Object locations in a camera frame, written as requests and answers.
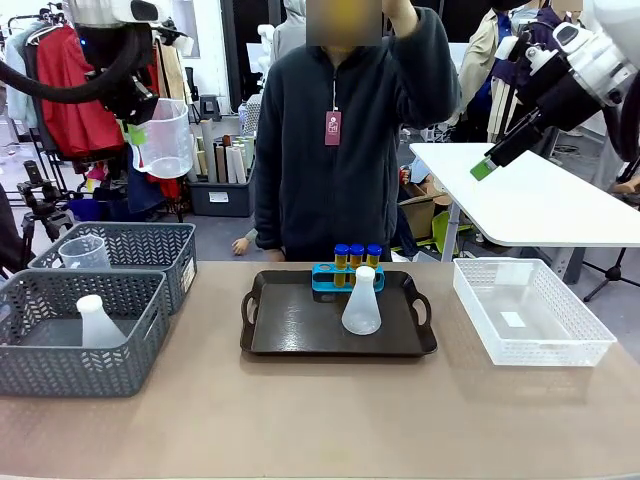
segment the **gray plastic basket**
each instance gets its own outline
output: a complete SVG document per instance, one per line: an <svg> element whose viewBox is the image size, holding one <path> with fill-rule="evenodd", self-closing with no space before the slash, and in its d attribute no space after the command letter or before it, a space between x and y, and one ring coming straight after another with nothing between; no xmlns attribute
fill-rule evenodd
<svg viewBox="0 0 640 480"><path fill-rule="evenodd" d="M139 270L25 270L0 288L0 395L130 397L169 330L166 276ZM117 348L82 348L76 302L102 297L127 335Z"/></svg>
<svg viewBox="0 0 640 480"><path fill-rule="evenodd" d="M112 268L154 269L167 275L167 302L173 315L180 310L198 271L195 229L190 223L80 223L29 263L29 268L62 266L60 247L93 234L104 239Z"/></svg>

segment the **white plastic flask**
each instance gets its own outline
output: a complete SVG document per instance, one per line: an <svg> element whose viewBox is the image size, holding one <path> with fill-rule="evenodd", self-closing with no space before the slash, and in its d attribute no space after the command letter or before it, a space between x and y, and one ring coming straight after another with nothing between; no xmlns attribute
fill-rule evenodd
<svg viewBox="0 0 640 480"><path fill-rule="evenodd" d="M356 270L356 286L342 314L342 325L356 335L371 335L382 325L373 282L376 271L371 267Z"/></svg>
<svg viewBox="0 0 640 480"><path fill-rule="evenodd" d="M126 342L127 337L102 308L102 298L99 295L82 297L76 307L82 315L84 348L115 348Z"/></svg>

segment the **test tube rack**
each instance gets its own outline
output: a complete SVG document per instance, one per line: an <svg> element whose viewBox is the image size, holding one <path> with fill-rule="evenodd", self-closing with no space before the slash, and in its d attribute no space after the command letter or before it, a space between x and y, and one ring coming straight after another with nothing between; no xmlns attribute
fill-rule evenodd
<svg viewBox="0 0 640 480"><path fill-rule="evenodd" d="M333 283L334 275L355 275L356 271L348 266L344 270L339 270L335 263L321 263L313 266L311 271L311 288L314 292L318 293L351 293L353 292L353 285L347 278L344 287L336 287ZM330 278L330 280L321 280L322 277ZM381 266L376 268L376 280L373 283L373 289L376 293L381 292L384 289L384 270Z"/></svg>

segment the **red tag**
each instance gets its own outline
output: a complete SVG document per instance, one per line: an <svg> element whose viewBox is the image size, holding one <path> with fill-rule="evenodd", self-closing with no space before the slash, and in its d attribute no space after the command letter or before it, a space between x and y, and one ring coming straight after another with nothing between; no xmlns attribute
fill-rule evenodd
<svg viewBox="0 0 640 480"><path fill-rule="evenodd" d="M328 147L340 145L340 129L342 127L342 113L338 111L327 112L325 124L324 144Z"/></svg>

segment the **red jacket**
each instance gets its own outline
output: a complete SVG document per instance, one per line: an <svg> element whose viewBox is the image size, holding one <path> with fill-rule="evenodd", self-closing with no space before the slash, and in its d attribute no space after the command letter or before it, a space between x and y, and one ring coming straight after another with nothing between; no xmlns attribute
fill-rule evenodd
<svg viewBox="0 0 640 480"><path fill-rule="evenodd" d="M40 40L38 79L53 87L85 84L91 67L84 58L75 30L64 26ZM44 121L60 151L69 157L121 148L122 132L112 113L99 101L76 105L43 100Z"/></svg>

